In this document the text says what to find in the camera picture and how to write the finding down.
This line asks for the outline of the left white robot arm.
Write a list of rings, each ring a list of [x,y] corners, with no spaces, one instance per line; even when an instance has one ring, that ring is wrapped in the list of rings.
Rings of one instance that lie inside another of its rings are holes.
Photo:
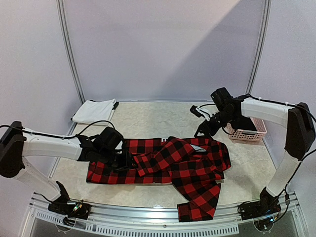
[[[33,188],[53,203],[62,214],[70,214],[73,201],[60,182],[52,183],[27,161],[28,156],[61,157],[79,162],[101,162],[106,171],[120,172],[137,166],[132,154],[124,147],[123,136],[114,126],[107,126],[100,134],[73,136],[40,133],[24,128],[14,121],[5,125],[0,139],[0,174],[14,178]]]

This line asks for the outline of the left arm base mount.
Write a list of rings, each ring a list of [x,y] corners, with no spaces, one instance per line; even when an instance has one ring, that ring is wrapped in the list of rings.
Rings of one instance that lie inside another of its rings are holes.
[[[65,215],[68,218],[79,218],[87,220],[91,211],[91,205],[83,200],[71,200],[65,187],[56,182],[60,188],[60,197],[55,201],[51,201],[48,210],[57,214]]]

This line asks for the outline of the white green raglan t-shirt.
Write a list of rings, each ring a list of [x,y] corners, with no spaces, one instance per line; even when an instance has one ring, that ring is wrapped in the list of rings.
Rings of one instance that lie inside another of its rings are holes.
[[[99,125],[106,125],[114,115],[119,102],[116,99],[95,102],[85,101],[72,116],[71,120],[75,123],[91,124],[99,121]]]

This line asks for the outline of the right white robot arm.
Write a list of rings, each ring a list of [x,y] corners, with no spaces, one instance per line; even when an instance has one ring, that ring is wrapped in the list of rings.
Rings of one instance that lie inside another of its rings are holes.
[[[211,94],[214,103],[210,112],[197,109],[205,117],[198,133],[227,145],[232,167],[225,172],[220,203],[253,201],[261,192],[268,196],[255,205],[259,215],[274,208],[272,198],[284,189],[295,191],[299,199],[310,198],[316,192],[316,176],[304,178],[308,163],[305,156],[314,156],[316,131],[308,112],[297,105],[253,99],[250,95],[232,97],[225,88]],[[259,142],[253,136],[233,140],[223,127],[239,118],[263,120],[268,133]]]

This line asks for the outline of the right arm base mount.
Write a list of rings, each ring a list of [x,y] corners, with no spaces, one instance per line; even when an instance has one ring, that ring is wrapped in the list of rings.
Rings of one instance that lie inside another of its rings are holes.
[[[266,188],[264,188],[259,195],[258,201],[245,201],[241,203],[237,208],[237,212],[240,214],[242,220],[248,220],[277,213],[281,211],[278,198],[282,192],[283,191],[281,191],[281,193],[276,196],[272,196],[268,193]]]

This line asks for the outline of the red black plaid garment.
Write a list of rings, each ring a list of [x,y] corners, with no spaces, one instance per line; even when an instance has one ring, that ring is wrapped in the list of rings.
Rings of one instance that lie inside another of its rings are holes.
[[[101,162],[89,164],[86,182],[95,184],[171,183],[187,200],[177,206],[179,222],[212,220],[224,171],[231,167],[227,146],[213,138],[126,139],[136,167],[106,173]]]

